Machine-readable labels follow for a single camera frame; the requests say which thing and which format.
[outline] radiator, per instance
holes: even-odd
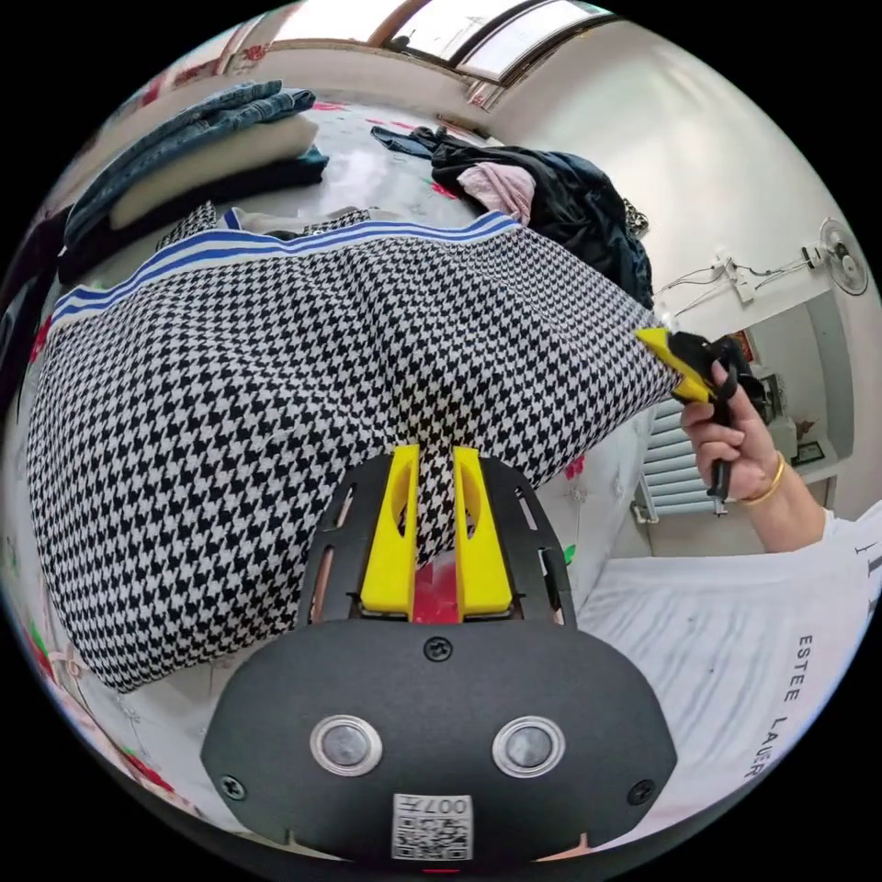
[[[674,399],[656,409],[650,442],[639,478],[634,514],[641,523],[656,524],[668,515],[707,512],[723,515],[726,509],[707,495],[707,486],[695,467],[695,453],[680,428],[683,405]]]

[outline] black and white houndstooth garment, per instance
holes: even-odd
[[[451,447],[536,485],[666,398],[628,295],[503,215],[354,212],[281,241],[184,219],[53,313],[31,416],[38,547],[85,663],[129,692],[292,627],[355,465],[422,446],[422,561],[453,544]]]

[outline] window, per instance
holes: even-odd
[[[401,0],[304,0],[276,34],[280,40],[367,42]]]
[[[524,0],[430,0],[395,35],[407,48],[449,61],[484,25]]]
[[[502,25],[459,66],[459,70],[464,74],[501,80],[526,56],[563,31],[605,15],[609,13],[599,6],[552,0]]]

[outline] gold bracelet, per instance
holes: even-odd
[[[772,481],[772,486],[762,495],[757,496],[756,499],[743,499],[741,503],[744,505],[758,505],[759,503],[765,502],[777,489],[778,484],[781,483],[781,479],[784,477],[784,467],[786,465],[786,461],[784,459],[784,454],[781,451],[778,451],[778,471],[775,474],[775,479]]]

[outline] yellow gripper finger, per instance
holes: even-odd
[[[477,450],[455,447],[453,472],[459,621],[502,615],[512,606],[512,589]],[[471,536],[469,516],[474,526]]]
[[[665,328],[639,328],[634,332],[638,339],[668,367],[673,368],[682,377],[674,389],[677,398],[686,401],[710,401],[710,388],[701,375],[677,358],[668,346],[668,331]]]
[[[419,446],[397,447],[361,587],[361,604],[367,613],[413,620],[419,473]]]

